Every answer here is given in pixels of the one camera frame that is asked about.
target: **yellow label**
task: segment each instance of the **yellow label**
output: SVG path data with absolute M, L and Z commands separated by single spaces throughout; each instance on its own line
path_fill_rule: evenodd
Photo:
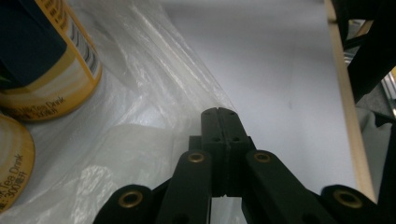
M 102 74 L 92 41 L 65 1 L 35 2 L 67 48 L 60 60 L 34 82 L 0 91 L 3 110 L 23 120 L 53 119 L 69 113 L 92 94 Z
M 35 145 L 16 120 L 0 114 L 0 213 L 25 188 L 35 163 Z

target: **white plastic sheet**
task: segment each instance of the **white plastic sheet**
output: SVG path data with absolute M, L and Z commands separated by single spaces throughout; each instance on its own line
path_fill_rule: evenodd
M 78 110 L 25 124 L 35 140 L 35 168 L 1 224 L 92 223 L 116 189 L 153 189 L 172 175 L 189 135 L 200 134 L 202 111 L 233 109 L 156 1 L 69 5 L 95 43 L 103 77 Z M 217 201 L 225 216 L 214 223 L 239 223 L 236 204 Z

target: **white surface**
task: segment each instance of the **white surface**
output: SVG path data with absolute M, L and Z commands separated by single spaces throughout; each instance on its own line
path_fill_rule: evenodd
M 324 4 L 163 0 L 259 149 L 314 192 L 356 188 Z

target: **yellow can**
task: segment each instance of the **yellow can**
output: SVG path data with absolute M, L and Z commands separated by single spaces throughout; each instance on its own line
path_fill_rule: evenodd
M 44 120 L 81 105 L 102 65 L 63 0 L 0 2 L 0 107 L 15 119 Z
M 15 119 L 0 114 L 0 213 L 21 194 L 34 163 L 32 136 Z

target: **screw hole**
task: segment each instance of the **screw hole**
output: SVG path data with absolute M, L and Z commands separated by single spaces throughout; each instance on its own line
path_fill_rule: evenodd
M 361 208 L 363 202 L 355 194 L 347 191 L 338 189 L 333 194 L 334 198 L 342 205 L 350 208 Z
M 201 162 L 204 158 L 205 156 L 201 153 L 192 153 L 189 155 L 189 161 L 191 162 Z
M 214 142 L 219 142 L 221 139 L 219 138 L 219 137 L 214 137 L 214 138 L 212 138 L 212 141 L 214 141 Z
M 189 221 L 190 219 L 186 214 L 177 214 L 172 219 L 173 224 L 187 224 Z
M 143 201 L 143 194 L 140 191 L 132 190 L 123 193 L 119 198 L 119 205 L 124 208 L 138 206 Z
M 302 220 L 306 224 L 320 224 L 320 220 L 313 214 L 304 214 Z
M 271 160 L 271 157 L 267 153 L 258 152 L 254 154 L 254 159 L 259 162 L 269 162 Z

